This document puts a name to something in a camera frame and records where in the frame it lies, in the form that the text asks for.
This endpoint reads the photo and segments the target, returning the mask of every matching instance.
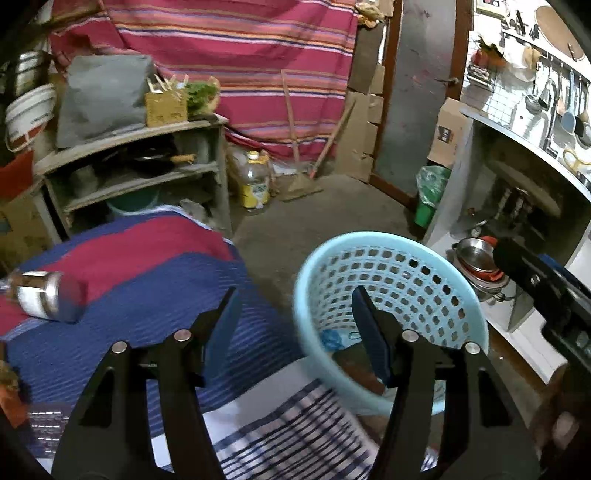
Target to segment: wooden shelf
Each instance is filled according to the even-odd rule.
[[[217,162],[210,162],[206,164],[195,164],[177,167],[171,172],[150,179],[143,179],[136,173],[129,172],[122,176],[109,179],[96,192],[90,193],[81,198],[77,198],[68,202],[68,204],[65,205],[63,211],[64,213],[70,213],[74,210],[87,207],[94,203],[102,202],[104,200],[108,200],[110,198],[123,195],[124,193],[134,192],[145,187],[159,185],[161,183],[166,183],[168,181],[184,179],[187,177],[198,175],[200,173],[218,171],[219,168],[217,166]]]
[[[171,134],[185,130],[193,130],[197,128],[218,127],[228,123],[228,119],[215,115],[215,121],[209,119],[197,120],[195,122],[180,122],[177,124],[163,125],[161,127],[140,128],[121,135],[103,138],[77,147],[66,148],[58,152],[53,152],[48,156],[42,158],[33,166],[33,173],[35,175],[43,175],[52,172],[64,165],[67,165],[79,158],[87,157],[94,153],[98,153],[108,148],[117,147],[126,143],[134,142],[136,140],[143,140],[144,138],[156,137],[158,135]]]

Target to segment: plastic laundry basket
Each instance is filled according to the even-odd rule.
[[[392,400],[366,390],[332,360],[319,333],[357,330],[351,294],[363,285],[377,308],[432,343],[460,348],[467,340],[488,353],[488,330],[476,294],[451,263],[427,247],[397,235],[354,232],[319,246],[295,283],[294,318],[314,372],[358,414],[390,415]],[[436,385],[433,414],[444,410]]]

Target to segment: plastic oil bottle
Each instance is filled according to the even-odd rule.
[[[260,210],[269,201],[269,156],[264,150],[261,153],[250,150],[246,156],[248,160],[242,172],[242,206],[249,210]]]

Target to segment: metal bolt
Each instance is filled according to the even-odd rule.
[[[468,342],[466,344],[466,352],[468,352],[470,355],[476,355],[477,353],[480,353],[480,347],[477,343]]]
[[[115,342],[111,346],[111,351],[113,353],[123,353],[126,350],[127,350],[127,343],[125,343],[123,340],[119,340],[119,342]]]
[[[402,338],[407,342],[416,342],[418,340],[418,333],[414,330],[405,330],[402,332]]]
[[[182,328],[174,332],[174,339],[177,342],[186,342],[191,338],[191,331],[186,328]]]

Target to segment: spatula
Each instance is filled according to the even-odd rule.
[[[564,130],[571,135],[574,134],[574,127],[576,125],[576,118],[575,118],[575,112],[574,112],[574,109],[575,109],[574,97],[575,97],[574,72],[571,69],[571,71],[570,71],[570,88],[569,88],[569,108],[568,108],[568,110],[565,111],[564,115],[562,116],[562,121],[560,122],[562,125],[562,128],[564,128]]]

